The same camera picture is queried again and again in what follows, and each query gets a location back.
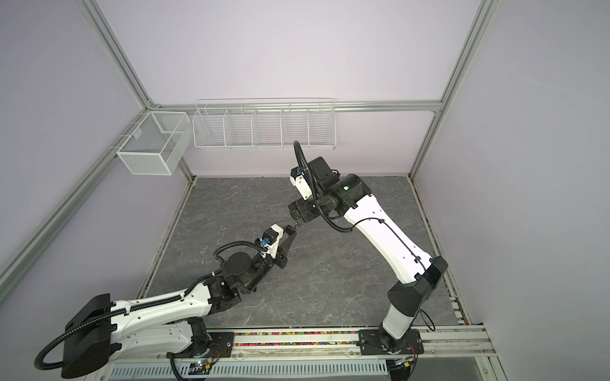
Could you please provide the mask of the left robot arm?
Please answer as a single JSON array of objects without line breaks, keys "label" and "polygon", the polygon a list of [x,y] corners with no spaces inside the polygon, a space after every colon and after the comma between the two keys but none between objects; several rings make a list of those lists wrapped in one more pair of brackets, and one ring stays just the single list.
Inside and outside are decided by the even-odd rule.
[{"label": "left robot arm", "polygon": [[220,268],[186,289],[155,297],[113,301],[92,298],[64,332],[34,360],[41,371],[60,369],[65,379],[99,370],[111,360],[163,353],[170,360],[207,358],[221,350],[204,317],[228,311],[252,294],[272,268],[285,268],[296,238],[294,226],[272,225],[253,242],[234,241],[216,249]]}]

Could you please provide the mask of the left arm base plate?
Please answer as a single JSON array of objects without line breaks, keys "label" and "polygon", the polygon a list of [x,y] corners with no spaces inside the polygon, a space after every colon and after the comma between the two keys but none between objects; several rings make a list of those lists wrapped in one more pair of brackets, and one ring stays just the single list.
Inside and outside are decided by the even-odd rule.
[{"label": "left arm base plate", "polygon": [[194,358],[226,358],[230,357],[234,347],[234,332],[223,331],[209,333],[207,339],[191,339],[188,346],[182,350],[170,351],[166,354],[173,354],[175,359],[194,359]]}]

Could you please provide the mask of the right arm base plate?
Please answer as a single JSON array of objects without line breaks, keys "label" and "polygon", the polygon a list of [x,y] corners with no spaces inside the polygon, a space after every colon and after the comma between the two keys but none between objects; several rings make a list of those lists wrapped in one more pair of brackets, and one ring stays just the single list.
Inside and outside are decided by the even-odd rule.
[{"label": "right arm base plate", "polygon": [[357,344],[362,355],[420,355],[424,353],[419,330],[409,329],[400,339],[382,329],[359,330]]}]

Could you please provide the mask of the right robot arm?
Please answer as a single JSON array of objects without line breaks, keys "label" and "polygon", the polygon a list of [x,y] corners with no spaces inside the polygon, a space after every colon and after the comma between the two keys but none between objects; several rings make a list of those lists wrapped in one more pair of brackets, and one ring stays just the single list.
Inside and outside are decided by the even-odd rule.
[{"label": "right robot arm", "polygon": [[397,282],[389,290],[389,310],[377,333],[364,333],[366,352],[418,354],[418,333],[412,324],[422,305],[438,287],[448,269],[411,240],[383,210],[361,177],[340,176],[324,158],[298,158],[290,174],[300,199],[289,206],[292,218],[304,225],[321,217],[339,233],[359,231],[389,263]]}]

